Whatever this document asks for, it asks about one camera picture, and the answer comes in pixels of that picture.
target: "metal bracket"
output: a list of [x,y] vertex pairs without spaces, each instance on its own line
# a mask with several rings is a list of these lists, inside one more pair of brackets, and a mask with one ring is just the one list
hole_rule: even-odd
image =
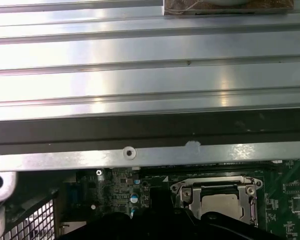
[[189,178],[173,184],[170,189],[177,195],[177,199],[180,199],[180,206],[184,207],[186,204],[185,207],[200,219],[203,214],[202,190],[215,190],[231,186],[235,186],[237,189],[238,206],[243,210],[240,221],[257,226],[256,190],[263,186],[263,182],[259,179],[248,176]]
[[11,172],[0,172],[0,202],[9,198],[17,183],[17,173]]

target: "black plastic part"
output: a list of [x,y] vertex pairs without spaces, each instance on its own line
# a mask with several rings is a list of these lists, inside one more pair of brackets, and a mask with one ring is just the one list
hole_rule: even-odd
[[201,216],[201,223],[205,226],[209,225],[210,227],[208,229],[213,229],[216,234],[218,232],[219,234],[221,234],[221,232],[234,234],[237,236],[236,239],[282,240],[282,238],[276,235],[260,230],[258,228],[255,228],[254,226],[235,220],[218,212],[205,213]]
[[184,146],[190,140],[300,141],[300,109],[0,121],[0,155]]

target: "circuit board chip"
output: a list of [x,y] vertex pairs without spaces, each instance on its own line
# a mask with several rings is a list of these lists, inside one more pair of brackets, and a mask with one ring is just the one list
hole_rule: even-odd
[[292,199],[292,212],[293,213],[300,213],[300,197],[294,197]]

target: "screw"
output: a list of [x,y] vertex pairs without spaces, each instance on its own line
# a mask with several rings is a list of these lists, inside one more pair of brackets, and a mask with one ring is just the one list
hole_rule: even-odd
[[247,189],[246,189],[246,191],[247,191],[247,193],[249,194],[249,195],[253,195],[254,194],[254,189],[253,189],[253,187],[248,187]]
[[96,175],[97,175],[97,176],[101,176],[102,174],[103,174],[103,173],[102,173],[102,170],[100,170],[100,169],[99,169],[99,170],[96,170]]
[[190,196],[191,193],[190,193],[189,191],[184,191],[184,192],[183,192],[183,195],[185,195],[185,196],[187,197],[187,196]]

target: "green circuit board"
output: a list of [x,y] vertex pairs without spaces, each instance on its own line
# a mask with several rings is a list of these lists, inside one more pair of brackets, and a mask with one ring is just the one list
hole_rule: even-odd
[[205,165],[148,167],[140,170],[80,171],[68,183],[68,207],[91,221],[110,212],[133,214],[150,204],[151,188],[169,189],[187,178],[250,176],[263,181],[257,191],[258,227],[278,236],[300,240],[300,159],[270,162],[236,162]]
[[245,175],[260,179],[263,187],[257,191],[258,227],[290,240],[300,240],[300,159],[152,168],[148,172],[151,174],[142,179],[144,206],[149,203],[150,188],[169,189],[172,184],[187,178]]

